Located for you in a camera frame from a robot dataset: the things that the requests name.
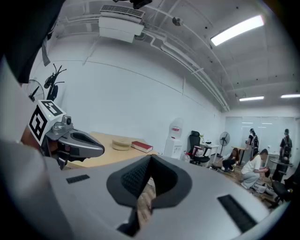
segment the black office chair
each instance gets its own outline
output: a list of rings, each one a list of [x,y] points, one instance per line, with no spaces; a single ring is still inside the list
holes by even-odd
[[[295,173],[289,177],[288,179],[284,180],[285,183],[281,183],[278,181],[273,181],[272,180],[272,187],[274,192],[277,194],[277,197],[275,198],[275,201],[271,201],[269,199],[264,199],[264,201],[271,203],[272,205],[269,207],[275,208],[278,206],[280,201],[290,201],[293,199],[293,193],[294,191],[299,191],[300,188],[300,163],[298,164],[298,167],[295,171]]]
[[[207,163],[210,160],[209,157],[205,156],[205,154],[207,152],[207,148],[204,148],[203,157],[196,157],[195,154],[197,151],[195,151],[195,153],[193,154],[194,147],[200,146],[200,133],[198,133],[196,131],[192,131],[191,135],[189,136],[189,142],[191,144],[191,149],[189,151],[189,153],[191,155],[191,160],[189,162],[192,164],[195,164],[195,165],[200,165],[201,163]]]

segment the air conditioner unit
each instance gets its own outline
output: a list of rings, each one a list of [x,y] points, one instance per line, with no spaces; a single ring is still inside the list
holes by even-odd
[[[103,5],[99,17],[100,36],[132,43],[135,35],[142,33],[144,14],[130,7]]]

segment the red book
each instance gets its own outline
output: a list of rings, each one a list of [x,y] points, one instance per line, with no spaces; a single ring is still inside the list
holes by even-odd
[[[135,149],[138,149],[139,151],[142,151],[142,152],[150,152],[153,147],[150,146],[150,145],[147,145],[145,143],[142,143],[142,142],[138,142],[138,141],[134,141],[131,143],[131,147],[132,148],[135,148]]]

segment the fluorescent light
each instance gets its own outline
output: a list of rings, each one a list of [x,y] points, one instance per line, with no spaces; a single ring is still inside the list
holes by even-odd
[[[259,99],[264,99],[264,96],[260,96],[260,97],[244,97],[244,98],[240,98],[240,102],[251,101],[251,100],[259,100]]]
[[[300,98],[300,94],[285,94],[281,98]]]
[[[262,16],[258,15],[252,18],[249,18],[243,22],[240,22],[236,25],[234,25],[233,27],[219,33],[218,35],[216,35],[215,37],[211,38],[211,41],[213,42],[213,44],[215,46],[218,46],[219,44],[241,34],[244,32],[247,32],[251,29],[263,26],[264,22],[263,22],[263,18]]]

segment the wooden floor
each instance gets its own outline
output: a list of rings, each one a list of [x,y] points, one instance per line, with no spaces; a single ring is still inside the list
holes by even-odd
[[[215,165],[217,166],[221,166],[222,162],[218,162],[218,158],[216,159]],[[220,173],[223,174],[225,177],[229,178],[231,181],[235,182],[236,184],[238,184],[240,186],[241,183],[241,169],[243,166],[237,165],[234,169],[234,172],[225,172],[225,173]],[[271,181],[270,178],[266,178],[264,176],[264,173],[260,174],[260,180],[270,184],[271,185]],[[260,201],[263,202],[263,199],[267,198],[272,200],[274,197],[270,196],[266,193],[260,194],[257,193],[254,189],[249,189],[246,190],[250,192],[251,194],[253,194],[255,197],[257,197]],[[156,197],[155,194],[155,187],[147,184],[145,189],[143,190],[141,196],[139,197],[138,201],[137,201],[137,214],[138,214],[138,218],[139,218],[139,223],[141,228],[147,223],[147,221],[149,221],[149,219],[151,218],[151,213],[150,213],[150,209],[151,209],[151,200],[154,199]]]

